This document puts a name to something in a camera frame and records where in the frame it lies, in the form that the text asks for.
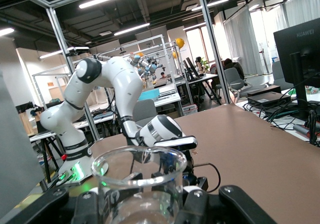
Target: screw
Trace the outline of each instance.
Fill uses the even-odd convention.
[[[83,199],[89,199],[91,197],[91,193],[86,193],[82,196]]]
[[[58,190],[56,190],[54,193],[53,193],[53,195],[54,196],[59,196],[59,195],[61,195],[63,193],[63,191],[61,191],[60,189],[58,189]]]
[[[231,193],[234,191],[232,187],[225,187],[224,190],[227,191],[228,193]]]
[[[195,191],[195,192],[193,193],[193,195],[195,195],[195,196],[197,196],[197,197],[199,198],[200,196],[203,195],[203,193],[202,193],[202,191],[197,190],[197,191]]]

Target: blue box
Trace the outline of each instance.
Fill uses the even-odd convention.
[[[146,92],[142,92],[138,100],[152,99],[153,101],[156,101],[159,94],[160,94],[160,91],[158,88],[154,90],[149,90]]]

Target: gray partition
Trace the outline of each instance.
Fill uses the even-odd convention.
[[[43,172],[23,128],[0,71],[0,218],[43,178]]]

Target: gold balloon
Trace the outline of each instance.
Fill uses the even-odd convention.
[[[184,46],[185,41],[182,38],[176,38],[175,40],[176,40],[175,42],[179,48],[182,48]]]

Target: black ceiling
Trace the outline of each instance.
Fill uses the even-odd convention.
[[[199,4],[199,0],[111,0],[80,9],[79,5],[86,1],[90,0],[77,1],[56,9],[69,45],[93,47],[119,38],[122,42],[131,41],[134,35],[114,36],[114,32],[146,22],[150,23],[148,28],[139,29],[133,33],[163,25],[171,29],[202,22],[201,10],[186,11],[188,6]],[[219,11],[235,7],[238,3],[245,1],[230,0],[212,7],[211,15],[213,17]],[[45,9],[28,0],[1,0],[0,28],[8,26],[16,30],[10,35],[15,38],[17,47],[43,51],[58,49]],[[108,30],[112,33],[106,36],[99,35]]]

